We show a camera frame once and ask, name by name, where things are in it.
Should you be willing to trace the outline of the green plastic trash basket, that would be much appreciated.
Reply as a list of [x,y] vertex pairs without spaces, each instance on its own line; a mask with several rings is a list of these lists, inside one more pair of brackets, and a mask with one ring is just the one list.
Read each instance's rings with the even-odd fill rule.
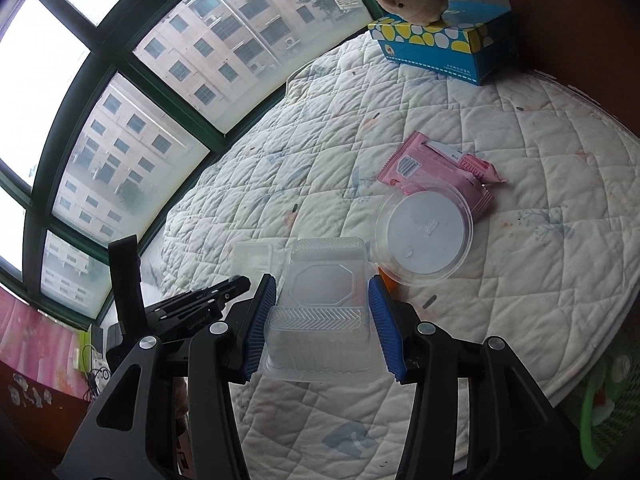
[[605,353],[567,398],[586,465],[597,469],[639,416],[639,353]]

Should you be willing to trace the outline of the clear round plastic container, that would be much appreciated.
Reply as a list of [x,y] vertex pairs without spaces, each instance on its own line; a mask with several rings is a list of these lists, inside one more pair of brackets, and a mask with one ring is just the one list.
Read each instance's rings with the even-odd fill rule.
[[473,234],[470,208],[449,184],[427,182],[409,195],[392,188],[372,218],[371,257],[401,285],[433,285],[462,266]]

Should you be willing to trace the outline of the clear rectangular plastic box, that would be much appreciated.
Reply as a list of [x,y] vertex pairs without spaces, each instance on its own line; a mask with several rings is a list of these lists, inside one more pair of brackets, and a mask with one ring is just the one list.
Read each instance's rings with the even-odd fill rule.
[[263,375],[355,385],[384,374],[368,305],[371,266],[361,238],[307,238],[288,247],[247,240],[232,250],[230,273],[250,279],[244,298],[265,274],[277,282],[276,303],[264,325],[258,367]]

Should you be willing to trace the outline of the white quilted mattress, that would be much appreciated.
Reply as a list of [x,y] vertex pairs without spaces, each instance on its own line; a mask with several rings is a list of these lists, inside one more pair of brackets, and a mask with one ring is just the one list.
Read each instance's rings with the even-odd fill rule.
[[639,140],[550,79],[477,87],[361,35],[168,212],[164,294],[267,273],[264,353],[231,390],[248,473],[393,478],[414,385],[386,366],[370,277],[456,339],[504,339],[562,401],[638,296]]

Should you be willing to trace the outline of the pink curtain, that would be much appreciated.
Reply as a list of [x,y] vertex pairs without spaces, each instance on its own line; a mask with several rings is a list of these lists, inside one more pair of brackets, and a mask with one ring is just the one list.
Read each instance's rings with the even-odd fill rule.
[[78,370],[78,331],[48,318],[1,289],[1,361],[41,385],[81,399],[87,391]]

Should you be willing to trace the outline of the brown wooden cabinet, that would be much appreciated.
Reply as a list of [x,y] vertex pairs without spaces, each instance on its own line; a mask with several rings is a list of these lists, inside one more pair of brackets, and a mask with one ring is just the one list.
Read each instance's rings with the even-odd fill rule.
[[524,64],[639,132],[639,0],[509,0]]

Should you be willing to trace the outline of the green window frame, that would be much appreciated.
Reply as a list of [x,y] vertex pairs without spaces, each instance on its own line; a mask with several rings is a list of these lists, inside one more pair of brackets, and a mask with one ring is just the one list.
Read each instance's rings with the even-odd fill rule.
[[1,0],[1,281],[85,328],[107,245],[149,244],[296,68],[374,0]]

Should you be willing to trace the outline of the blue yellow tissue box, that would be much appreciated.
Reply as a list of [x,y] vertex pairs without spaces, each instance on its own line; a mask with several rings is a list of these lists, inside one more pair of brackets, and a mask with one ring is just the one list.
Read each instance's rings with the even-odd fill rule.
[[473,1],[453,1],[442,20],[410,24],[397,15],[368,26],[390,61],[419,66],[482,84],[506,59],[506,25],[511,10]]

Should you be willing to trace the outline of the pink plastic wrapper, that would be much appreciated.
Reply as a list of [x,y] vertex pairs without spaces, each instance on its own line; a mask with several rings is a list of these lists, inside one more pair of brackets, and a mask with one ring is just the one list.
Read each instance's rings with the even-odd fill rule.
[[378,180],[406,195],[427,182],[449,184],[462,195],[473,220],[479,219],[491,205],[494,196],[488,185],[506,183],[487,160],[436,142],[420,131],[413,131],[390,156],[378,173]]

